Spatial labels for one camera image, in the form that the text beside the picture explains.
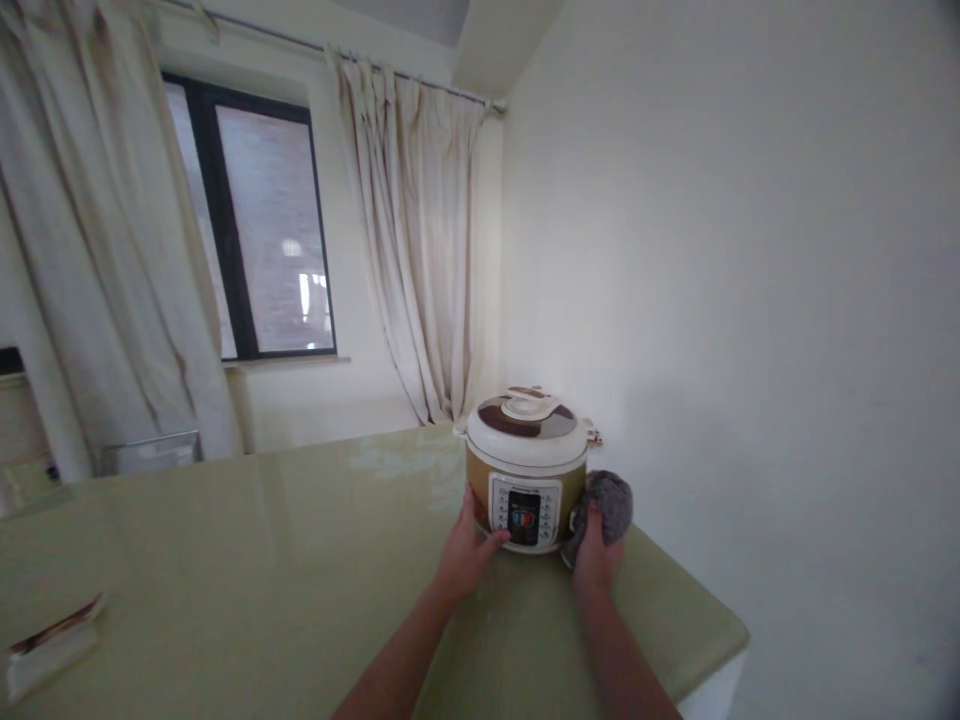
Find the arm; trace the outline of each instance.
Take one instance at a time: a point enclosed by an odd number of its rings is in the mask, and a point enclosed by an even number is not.
[[[436,576],[332,720],[401,720],[413,714],[433,654],[453,611],[477,589],[490,558],[510,539],[510,533],[500,531],[478,546],[473,513],[473,491],[467,485],[460,517],[443,547]]]
[[[623,558],[623,541],[604,547],[602,523],[603,514],[591,503],[573,586],[607,712],[616,720],[682,720],[613,603],[610,587]]]

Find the window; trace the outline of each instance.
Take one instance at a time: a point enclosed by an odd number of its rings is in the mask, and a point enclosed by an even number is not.
[[[23,372],[23,360],[16,348],[0,348],[0,375]]]
[[[337,351],[310,112],[164,75],[224,360]]]

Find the dish towel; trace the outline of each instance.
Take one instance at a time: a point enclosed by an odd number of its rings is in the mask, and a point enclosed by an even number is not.
[[[587,475],[580,500],[570,513],[573,537],[560,545],[560,557],[573,570],[577,564],[580,543],[587,534],[587,508],[596,500],[603,513],[603,544],[611,545],[626,535],[633,522],[633,492],[616,473],[594,470]]]

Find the control panel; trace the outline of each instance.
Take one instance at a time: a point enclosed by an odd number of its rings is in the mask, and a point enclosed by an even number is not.
[[[563,492],[559,480],[490,473],[489,487],[490,527],[510,531],[510,550],[537,554],[556,547]]]

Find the curtain rod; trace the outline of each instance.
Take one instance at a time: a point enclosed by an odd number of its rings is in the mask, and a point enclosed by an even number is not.
[[[299,47],[306,48],[308,50],[313,50],[314,52],[326,54],[326,49],[322,45],[316,45],[314,43],[307,42],[306,40],[299,40],[291,35],[286,35],[281,32],[276,32],[275,30],[268,30],[267,28],[260,27],[259,25],[248,23],[245,20],[239,20],[237,18],[230,17],[229,15],[224,15],[223,13],[214,12],[213,10],[207,10],[202,5],[200,5],[200,3],[197,2],[197,0],[194,0],[192,4],[190,2],[181,2],[180,0],[152,0],[152,3],[155,5],[172,5],[174,7],[180,8],[181,10],[186,10],[190,13],[195,13],[199,15],[201,20],[203,20],[204,16],[206,16],[208,22],[209,20],[216,20],[218,22],[227,23],[228,25],[235,25],[239,28],[243,28],[244,30],[260,33],[261,35],[267,35],[276,40],[282,40],[283,42],[291,43],[293,45],[297,45]],[[340,52],[340,57],[343,58],[344,60],[349,60],[351,62],[357,61],[356,56],[350,55],[342,51]],[[370,65],[373,67],[374,70],[383,72],[382,64],[374,63],[371,61]],[[420,83],[421,85],[426,85],[427,87],[434,88],[435,90],[442,90],[444,92],[450,93],[451,95],[462,97],[465,100],[470,100],[471,102],[480,103],[481,105],[486,105],[489,102],[491,109],[500,115],[503,115],[507,111],[506,106],[504,106],[502,103],[489,101],[487,100],[487,98],[481,97],[480,95],[474,95],[473,93],[469,93],[465,90],[458,90],[457,88],[452,88],[446,85],[439,85],[437,83],[432,83],[427,80],[424,80],[423,78],[410,75],[409,73],[401,72],[400,70],[394,70],[393,74],[396,75],[397,77],[405,78],[406,80],[414,80]]]

